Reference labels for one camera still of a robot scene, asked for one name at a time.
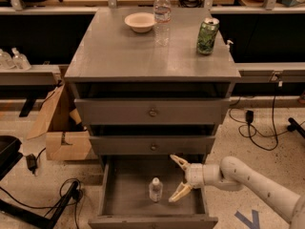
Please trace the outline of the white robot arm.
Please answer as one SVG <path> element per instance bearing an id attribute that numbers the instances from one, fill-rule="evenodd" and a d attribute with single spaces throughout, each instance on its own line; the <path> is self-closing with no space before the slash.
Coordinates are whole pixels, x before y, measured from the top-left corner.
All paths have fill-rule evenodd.
<path id="1" fill-rule="evenodd" d="M 201 164 L 189 163 L 176 155 L 170 158 L 184 171 L 186 182 L 178 185 L 169 202 L 176 202 L 192 189 L 204 186 L 224 191 L 239 191 L 246 186 L 282 217 L 289 229 L 305 229 L 305 197 L 264 177 L 240 159 L 225 156 L 220 164 Z"/>

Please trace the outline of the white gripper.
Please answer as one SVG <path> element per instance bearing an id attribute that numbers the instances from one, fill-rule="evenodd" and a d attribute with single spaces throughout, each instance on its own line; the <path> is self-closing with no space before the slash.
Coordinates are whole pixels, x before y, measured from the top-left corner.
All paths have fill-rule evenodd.
<path id="1" fill-rule="evenodd" d="M 177 202 L 189 194 L 192 189 L 198 189 L 204 185 L 204 165 L 190 164 L 186 159 L 176 155 L 170 155 L 170 158 L 185 171 L 185 179 L 187 180 L 187 183 L 181 182 L 169 198 L 169 202 Z"/>

